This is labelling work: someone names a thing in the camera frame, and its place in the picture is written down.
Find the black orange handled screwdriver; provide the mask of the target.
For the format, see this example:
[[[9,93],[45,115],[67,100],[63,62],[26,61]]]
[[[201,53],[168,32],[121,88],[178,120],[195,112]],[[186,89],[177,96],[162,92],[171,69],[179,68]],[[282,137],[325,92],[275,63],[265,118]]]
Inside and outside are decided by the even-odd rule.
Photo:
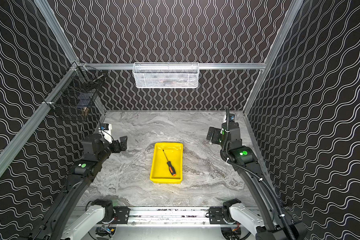
[[[173,167],[171,161],[168,159],[165,150],[163,150],[163,154],[164,154],[164,156],[165,156],[165,158],[166,158],[167,165],[168,165],[168,167],[169,167],[169,171],[170,171],[171,175],[172,175],[173,177],[175,177],[175,176],[177,175],[176,170],[175,170],[175,168]]]

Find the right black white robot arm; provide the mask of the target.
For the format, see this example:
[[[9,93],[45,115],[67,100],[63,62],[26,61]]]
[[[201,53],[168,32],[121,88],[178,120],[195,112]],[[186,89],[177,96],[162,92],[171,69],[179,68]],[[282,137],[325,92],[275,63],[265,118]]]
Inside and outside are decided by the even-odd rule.
[[[303,240],[307,228],[282,205],[254,151],[243,145],[239,124],[228,121],[220,128],[210,127],[206,139],[221,147],[221,159],[244,180],[259,209],[256,214],[237,199],[226,201],[219,214],[210,216],[211,223],[240,224],[257,240]]]

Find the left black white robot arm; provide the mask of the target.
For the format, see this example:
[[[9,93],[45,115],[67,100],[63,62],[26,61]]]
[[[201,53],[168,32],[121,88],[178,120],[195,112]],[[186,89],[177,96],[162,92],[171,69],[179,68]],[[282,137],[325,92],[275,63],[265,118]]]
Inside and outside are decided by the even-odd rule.
[[[80,240],[96,224],[109,224],[115,220],[113,204],[108,200],[95,200],[72,224],[68,220],[78,201],[101,171],[111,154],[127,150],[128,138],[107,141],[101,134],[88,135],[81,142],[83,157],[69,170],[65,185],[42,221],[33,230],[20,236],[20,240]]]

